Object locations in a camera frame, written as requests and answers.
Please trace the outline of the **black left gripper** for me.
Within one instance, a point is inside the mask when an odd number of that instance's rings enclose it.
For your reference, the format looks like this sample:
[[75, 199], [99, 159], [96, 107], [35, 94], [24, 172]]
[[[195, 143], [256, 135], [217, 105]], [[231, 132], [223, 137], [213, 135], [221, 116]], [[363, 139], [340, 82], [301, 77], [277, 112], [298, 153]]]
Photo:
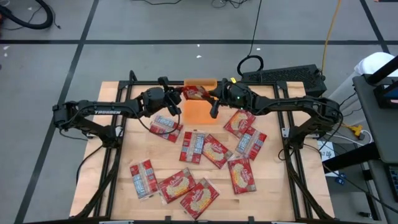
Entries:
[[[152, 87], [147, 89], [142, 94], [142, 100], [144, 104], [144, 116], [152, 116], [159, 110], [167, 108], [171, 105], [171, 101], [168, 96], [169, 80], [167, 77], [159, 77], [158, 83], [161, 87]], [[181, 100], [181, 94], [183, 88], [172, 88], [170, 96], [173, 100]]]

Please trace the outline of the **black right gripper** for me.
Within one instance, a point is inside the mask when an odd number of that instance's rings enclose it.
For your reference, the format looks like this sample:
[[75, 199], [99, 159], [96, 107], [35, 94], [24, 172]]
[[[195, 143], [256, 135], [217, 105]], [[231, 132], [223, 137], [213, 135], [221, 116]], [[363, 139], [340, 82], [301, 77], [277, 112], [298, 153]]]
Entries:
[[208, 91], [209, 95], [217, 100], [211, 103], [210, 116], [218, 116], [219, 106], [232, 108], [253, 108], [257, 93], [253, 92], [245, 83], [229, 81], [223, 78], [214, 90]]

